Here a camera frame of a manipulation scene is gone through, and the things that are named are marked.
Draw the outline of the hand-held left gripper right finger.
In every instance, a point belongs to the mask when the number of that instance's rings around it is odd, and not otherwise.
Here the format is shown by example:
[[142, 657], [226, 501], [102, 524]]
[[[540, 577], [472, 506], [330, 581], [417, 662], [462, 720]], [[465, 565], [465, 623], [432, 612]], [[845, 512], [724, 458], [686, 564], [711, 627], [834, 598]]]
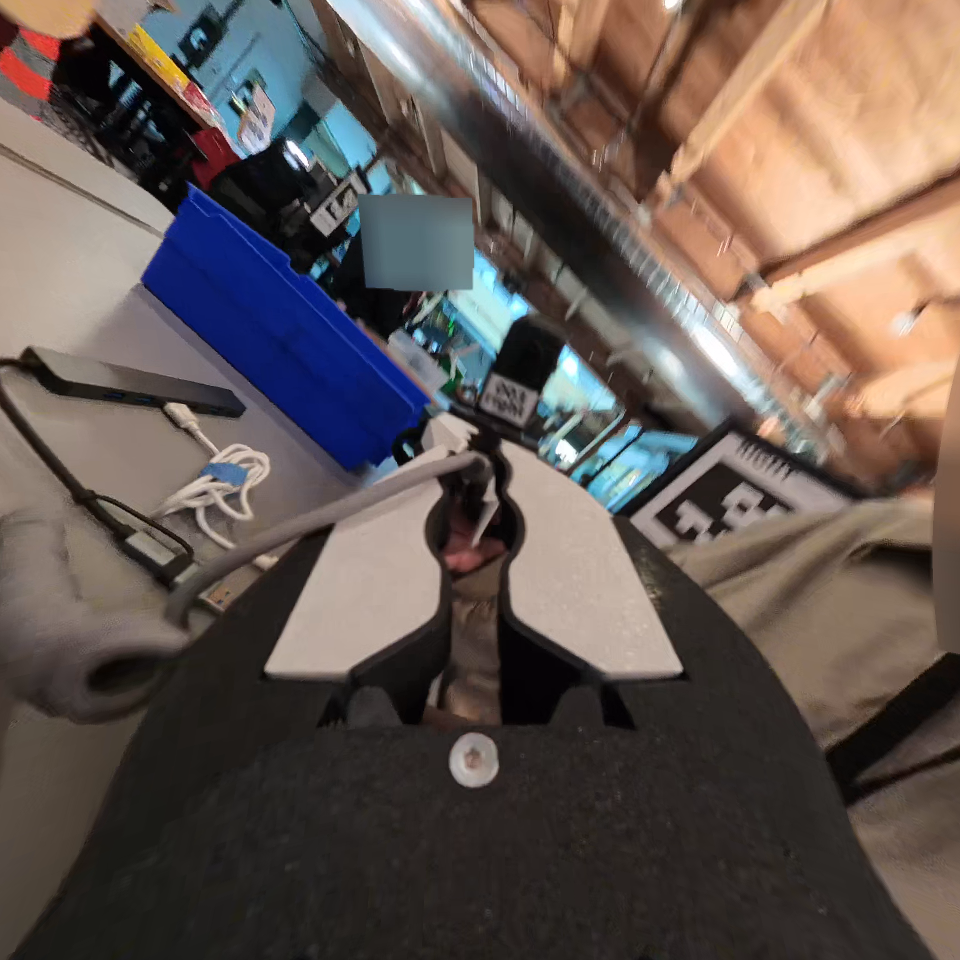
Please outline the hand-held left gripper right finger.
[[497, 461], [513, 539], [498, 597], [505, 724], [546, 724], [569, 690], [600, 695], [685, 675], [612, 516], [507, 440]]

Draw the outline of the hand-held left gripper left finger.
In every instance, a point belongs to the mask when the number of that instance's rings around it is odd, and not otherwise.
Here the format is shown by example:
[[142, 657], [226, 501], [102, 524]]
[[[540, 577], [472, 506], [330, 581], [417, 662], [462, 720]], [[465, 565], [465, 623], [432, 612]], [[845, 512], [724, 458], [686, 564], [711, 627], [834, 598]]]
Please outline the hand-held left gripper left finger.
[[440, 554], [449, 496], [438, 479], [338, 523], [271, 651], [265, 677], [342, 693], [383, 690], [422, 722], [450, 659], [452, 582]]

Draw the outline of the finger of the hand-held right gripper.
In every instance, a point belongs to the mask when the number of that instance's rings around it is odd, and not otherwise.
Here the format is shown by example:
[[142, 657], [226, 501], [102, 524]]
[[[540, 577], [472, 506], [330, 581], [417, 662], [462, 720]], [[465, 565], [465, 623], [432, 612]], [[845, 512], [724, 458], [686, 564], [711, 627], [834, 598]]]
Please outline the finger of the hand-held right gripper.
[[429, 417], [422, 432], [422, 452], [442, 451], [444, 455], [459, 455], [472, 450], [479, 437], [479, 428], [469, 421], [440, 412]]

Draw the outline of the white USB cable blue tape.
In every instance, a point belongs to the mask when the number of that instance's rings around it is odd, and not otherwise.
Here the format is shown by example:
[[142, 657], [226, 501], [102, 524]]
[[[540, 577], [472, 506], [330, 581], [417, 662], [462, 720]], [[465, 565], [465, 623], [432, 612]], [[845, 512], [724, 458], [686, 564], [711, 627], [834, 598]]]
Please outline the white USB cable blue tape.
[[222, 550], [234, 549], [235, 544], [211, 525], [209, 513], [215, 512], [232, 523], [252, 522], [255, 512], [251, 496], [271, 475], [270, 457], [240, 442], [217, 447], [202, 430], [197, 414], [186, 404], [166, 403], [163, 414], [204, 449], [208, 459], [197, 476], [165, 498], [150, 517], [160, 520], [190, 512], [198, 531], [210, 542]]

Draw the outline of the blue plastic bin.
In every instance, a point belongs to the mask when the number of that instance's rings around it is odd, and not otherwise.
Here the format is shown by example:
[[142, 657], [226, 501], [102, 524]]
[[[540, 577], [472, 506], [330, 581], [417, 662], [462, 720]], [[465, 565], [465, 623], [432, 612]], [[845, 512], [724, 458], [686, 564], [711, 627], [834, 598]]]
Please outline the blue plastic bin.
[[287, 254], [189, 185], [141, 282], [344, 470], [376, 466], [428, 395]]

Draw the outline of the person's right forearm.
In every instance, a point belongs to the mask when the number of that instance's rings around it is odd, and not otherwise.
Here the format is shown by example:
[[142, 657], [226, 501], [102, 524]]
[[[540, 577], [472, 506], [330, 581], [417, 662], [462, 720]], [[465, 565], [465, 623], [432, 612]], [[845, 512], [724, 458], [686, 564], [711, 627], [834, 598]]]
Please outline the person's right forearm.
[[788, 513], [666, 555], [755, 645], [827, 751], [944, 651], [930, 501]]

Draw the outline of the person's right hand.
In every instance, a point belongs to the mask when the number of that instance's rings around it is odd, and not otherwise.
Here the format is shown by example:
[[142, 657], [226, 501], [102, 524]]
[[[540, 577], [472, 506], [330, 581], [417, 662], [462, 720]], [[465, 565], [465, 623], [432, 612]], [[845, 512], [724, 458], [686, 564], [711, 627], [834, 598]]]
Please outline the person's right hand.
[[440, 555], [448, 571], [455, 577], [462, 577], [480, 570], [506, 551], [506, 545], [499, 539], [482, 537], [474, 542], [472, 534], [454, 532], [441, 548]]

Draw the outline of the framed black white marker sign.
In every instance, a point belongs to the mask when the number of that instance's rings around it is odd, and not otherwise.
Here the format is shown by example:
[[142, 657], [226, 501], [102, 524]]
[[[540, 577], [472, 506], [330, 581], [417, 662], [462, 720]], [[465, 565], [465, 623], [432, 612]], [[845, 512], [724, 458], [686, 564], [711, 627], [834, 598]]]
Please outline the framed black white marker sign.
[[786, 516], [835, 513], [865, 498], [859, 487], [727, 420], [609, 510], [666, 549]]

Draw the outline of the silver ventilation duct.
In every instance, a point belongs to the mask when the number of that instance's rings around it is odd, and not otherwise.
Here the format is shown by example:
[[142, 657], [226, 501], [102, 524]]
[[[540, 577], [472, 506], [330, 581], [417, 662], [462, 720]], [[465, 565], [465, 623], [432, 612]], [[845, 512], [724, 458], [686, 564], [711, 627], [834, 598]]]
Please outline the silver ventilation duct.
[[453, 2], [334, 1], [329, 6], [403, 89], [436, 116], [606, 321], [608, 366], [647, 375], [707, 428], [753, 426], [742, 370], [727, 373], [651, 291], [649, 249], [626, 212], [556, 130], [534, 95]]

